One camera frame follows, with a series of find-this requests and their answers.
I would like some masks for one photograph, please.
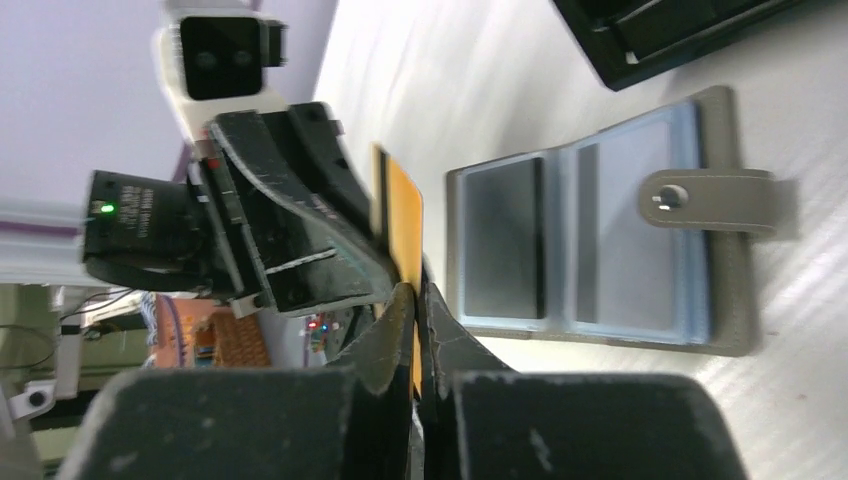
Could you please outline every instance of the screw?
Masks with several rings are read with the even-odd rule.
[[[29,395],[29,404],[33,407],[40,407],[47,403],[47,395],[42,391],[32,392]]]

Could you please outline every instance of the camera lens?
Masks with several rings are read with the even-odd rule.
[[[253,57],[250,55],[250,53],[248,53],[244,50],[239,50],[238,52],[236,52],[235,55],[233,55],[233,61],[239,67],[246,67],[246,66],[250,65],[250,62],[252,60],[253,60]]]
[[[200,52],[194,59],[194,62],[203,70],[212,70],[218,64],[215,55],[209,52]]]

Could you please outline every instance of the white wall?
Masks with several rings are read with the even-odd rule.
[[[308,101],[337,0],[268,0],[290,25],[290,63],[270,75]],[[159,1],[0,4],[0,195],[83,205],[94,169],[169,178],[180,135],[159,93],[150,38]]]

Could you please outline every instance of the wire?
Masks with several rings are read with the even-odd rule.
[[[18,331],[24,331],[24,332],[31,333],[31,334],[35,335],[36,337],[38,337],[42,342],[44,342],[44,344],[47,345],[47,348],[50,350],[50,353],[45,355],[41,360],[39,360],[37,362],[28,363],[28,364],[25,364],[25,365],[0,365],[0,370],[21,370],[21,369],[35,368],[35,367],[41,365],[42,363],[50,360],[51,358],[53,358],[53,355],[56,353],[56,342],[55,342],[55,340],[50,338],[44,332],[40,332],[40,331],[36,330],[35,328],[27,327],[27,326],[24,326],[24,325],[13,325],[13,324],[0,325],[0,328],[6,328],[6,329],[9,329],[9,330],[18,330]]]
[[[165,305],[168,306],[168,310],[171,312],[171,320],[174,322],[174,337],[176,337],[175,342],[177,344],[177,366],[183,367],[185,366],[185,345],[183,345],[183,325],[180,322],[180,314],[177,313],[177,305],[174,303],[174,299],[167,295],[162,295],[162,298],[165,300]]]
[[[127,295],[135,292],[135,289],[134,288],[128,288],[126,290],[119,290],[119,292],[121,292],[121,295],[118,296],[118,298],[113,299],[111,302],[106,302],[102,305],[98,305],[98,306],[91,308],[91,309],[88,309],[88,310],[80,310],[86,303],[91,301],[92,298],[105,295],[107,292],[96,293],[96,294],[86,298],[85,300],[82,301],[82,303],[80,303],[80,305],[73,312],[66,313],[65,315],[62,315],[61,317],[59,317],[59,323],[62,323],[62,321],[64,321],[66,318],[73,317],[74,315],[85,315],[87,313],[96,312],[97,310],[101,310],[101,309],[104,309],[108,306],[114,305],[115,303],[118,303],[118,301],[122,300]]]

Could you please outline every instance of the white table surface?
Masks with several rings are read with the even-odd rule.
[[[576,140],[716,84],[738,94],[747,165],[797,182],[793,235],[755,245],[762,343],[746,358],[484,339],[522,371],[678,372],[714,396],[754,479],[848,478],[848,2],[813,1],[745,40],[613,93],[546,0],[348,0],[316,99],[425,199],[444,286],[445,171]]]

